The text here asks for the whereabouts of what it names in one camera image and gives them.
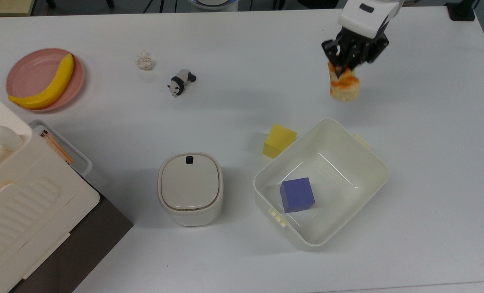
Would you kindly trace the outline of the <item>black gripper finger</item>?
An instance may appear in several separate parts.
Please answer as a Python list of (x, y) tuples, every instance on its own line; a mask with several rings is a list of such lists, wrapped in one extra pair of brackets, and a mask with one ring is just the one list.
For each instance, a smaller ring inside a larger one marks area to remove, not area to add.
[(367, 39), (366, 41), (360, 41), (360, 53), (359, 53), (359, 65), (363, 63), (373, 63), (379, 57), (379, 55), (387, 48), (390, 41), (386, 35), (381, 32), (374, 39)]
[(335, 76), (339, 79), (347, 69), (353, 71), (358, 66), (358, 41), (355, 33), (342, 28), (335, 39), (322, 43), (322, 49), (333, 65)]

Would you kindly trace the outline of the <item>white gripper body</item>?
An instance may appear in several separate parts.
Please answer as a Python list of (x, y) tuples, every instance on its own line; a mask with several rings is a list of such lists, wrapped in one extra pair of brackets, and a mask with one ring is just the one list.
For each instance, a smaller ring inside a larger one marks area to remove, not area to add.
[(403, 6), (401, 0), (348, 0), (338, 24), (361, 37), (374, 39)]

